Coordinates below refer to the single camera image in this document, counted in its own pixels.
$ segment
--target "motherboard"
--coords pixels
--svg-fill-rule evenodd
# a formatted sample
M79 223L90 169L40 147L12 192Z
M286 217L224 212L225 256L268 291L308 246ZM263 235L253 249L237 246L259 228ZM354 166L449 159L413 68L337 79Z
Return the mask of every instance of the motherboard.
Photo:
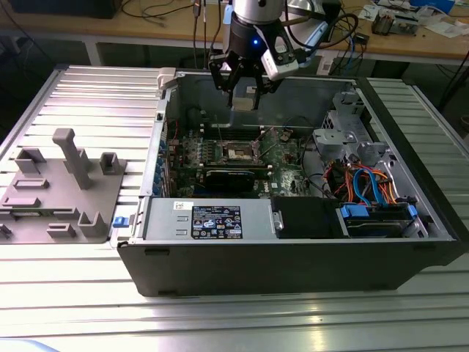
M254 136L234 136L237 139L226 139L220 129L215 133L191 130L172 139L168 156L171 197L310 195L300 162L305 138L282 127L260 128Z

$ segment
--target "green circuit board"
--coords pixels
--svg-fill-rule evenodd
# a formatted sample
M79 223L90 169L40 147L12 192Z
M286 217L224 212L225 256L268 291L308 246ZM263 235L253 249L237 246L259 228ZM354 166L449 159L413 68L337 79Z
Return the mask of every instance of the green circuit board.
M197 133L183 136L170 147L171 195L204 196L204 169L224 165L256 173L252 192L244 197L311 195L300 166L302 141L290 135L291 131L274 128L259 141L204 139Z

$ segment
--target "power supply label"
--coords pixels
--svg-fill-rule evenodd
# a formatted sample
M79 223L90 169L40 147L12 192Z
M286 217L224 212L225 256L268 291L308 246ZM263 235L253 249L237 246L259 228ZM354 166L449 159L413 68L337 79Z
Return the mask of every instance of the power supply label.
M196 240L243 238L240 207L192 207L191 236Z

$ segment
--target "metal bracket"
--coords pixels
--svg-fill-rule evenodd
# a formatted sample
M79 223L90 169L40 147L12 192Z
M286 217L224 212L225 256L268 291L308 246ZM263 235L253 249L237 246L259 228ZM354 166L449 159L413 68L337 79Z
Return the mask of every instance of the metal bracket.
M158 89L168 89L172 87L173 84L169 84L171 81L175 81L176 78L176 68L174 67L163 67L158 72L158 77L156 78L158 83Z
M272 212L273 218L273 226L276 230L281 231L284 229L284 220L281 217L281 211L273 211Z
M316 74L318 76L329 76L330 69L334 59L337 57L338 51L324 51L321 56L320 65L317 67Z

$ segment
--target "blue latch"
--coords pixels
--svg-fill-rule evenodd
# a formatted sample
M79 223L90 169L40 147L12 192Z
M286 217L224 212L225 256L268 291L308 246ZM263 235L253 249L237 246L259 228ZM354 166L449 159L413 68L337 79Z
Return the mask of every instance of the blue latch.
M410 216L412 216L415 219L418 215L416 207L414 205L409 205L407 209L409 210Z
M365 205L358 204L346 204L340 208L340 213L344 219L346 218L367 218L369 217L368 210Z
M120 229L129 226L129 218L125 218L124 216L116 216L112 223L112 227L114 227L115 229Z

